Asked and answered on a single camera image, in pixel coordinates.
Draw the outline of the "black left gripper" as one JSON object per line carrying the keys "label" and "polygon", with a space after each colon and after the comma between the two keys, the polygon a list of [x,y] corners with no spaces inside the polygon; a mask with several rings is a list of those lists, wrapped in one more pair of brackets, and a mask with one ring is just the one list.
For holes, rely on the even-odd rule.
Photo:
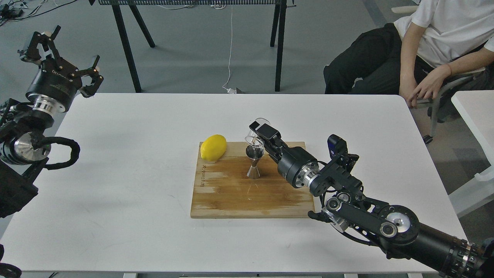
{"label": "black left gripper", "polygon": [[[93,97],[100,88],[104,78],[100,75],[98,68],[99,55],[93,57],[91,67],[78,70],[77,77],[66,77],[63,75],[66,73],[66,69],[74,69],[74,67],[63,66],[62,68],[62,58],[54,45],[54,40],[60,29],[61,27],[57,25],[49,35],[34,32],[30,41],[25,44],[23,49],[17,52],[21,61],[30,62],[39,67],[35,78],[27,90],[27,99],[34,102],[38,96],[44,95],[56,100],[62,106],[59,109],[60,112],[67,112],[78,90],[85,98]],[[37,47],[39,44],[42,46],[44,52],[52,51],[52,54],[46,56],[45,60],[42,60],[39,54]],[[89,77],[91,79],[90,84],[82,85],[81,78],[83,77]]]}

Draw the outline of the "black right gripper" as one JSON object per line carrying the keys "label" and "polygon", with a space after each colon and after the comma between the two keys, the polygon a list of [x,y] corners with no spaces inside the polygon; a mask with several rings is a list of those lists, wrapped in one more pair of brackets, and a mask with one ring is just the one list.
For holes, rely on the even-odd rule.
{"label": "black right gripper", "polygon": [[281,134],[269,124],[257,121],[249,125],[277,164],[277,172],[294,188],[309,186],[320,175],[319,163],[314,156],[300,146],[289,147],[282,142]]}

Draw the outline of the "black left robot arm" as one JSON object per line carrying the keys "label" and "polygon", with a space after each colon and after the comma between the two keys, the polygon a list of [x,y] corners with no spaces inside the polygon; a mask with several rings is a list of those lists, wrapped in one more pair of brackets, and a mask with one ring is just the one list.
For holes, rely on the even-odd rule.
{"label": "black left robot arm", "polygon": [[79,69],[58,53],[53,32],[35,32],[22,50],[20,59],[38,65],[39,70],[27,90],[27,102],[10,98],[1,105],[0,216],[19,212],[37,194],[34,181],[42,169],[57,170],[74,165],[79,144],[65,137],[46,137],[57,113],[65,113],[78,93],[93,97],[103,77],[95,56],[91,67]]}

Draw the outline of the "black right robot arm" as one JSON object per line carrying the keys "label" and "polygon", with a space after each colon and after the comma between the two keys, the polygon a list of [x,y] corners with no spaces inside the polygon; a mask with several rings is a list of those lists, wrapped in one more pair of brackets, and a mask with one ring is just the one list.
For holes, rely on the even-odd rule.
{"label": "black right robot arm", "polygon": [[331,224],[352,241],[379,247],[387,259],[413,259],[442,277],[493,277],[492,238],[478,247],[420,223],[407,207],[366,197],[362,182],[351,175],[359,156],[348,153],[344,139],[328,137],[331,160],[320,168],[319,160],[301,147],[289,147],[270,125],[255,121],[249,128],[288,183],[307,186],[320,198],[321,211],[309,211],[309,218]]}

